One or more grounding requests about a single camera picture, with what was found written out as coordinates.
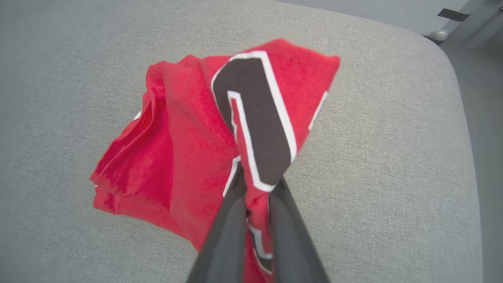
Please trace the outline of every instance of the folded garment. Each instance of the folded garment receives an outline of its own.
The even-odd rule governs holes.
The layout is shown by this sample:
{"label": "folded garment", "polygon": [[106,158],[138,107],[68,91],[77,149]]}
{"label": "folded garment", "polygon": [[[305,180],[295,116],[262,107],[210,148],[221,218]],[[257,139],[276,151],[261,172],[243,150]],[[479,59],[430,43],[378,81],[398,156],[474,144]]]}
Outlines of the folded garment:
{"label": "folded garment", "polygon": [[339,62],[278,39],[150,66],[141,112],[91,176],[94,207],[168,229],[199,251],[241,162],[244,282],[272,282],[268,195],[304,144]]}

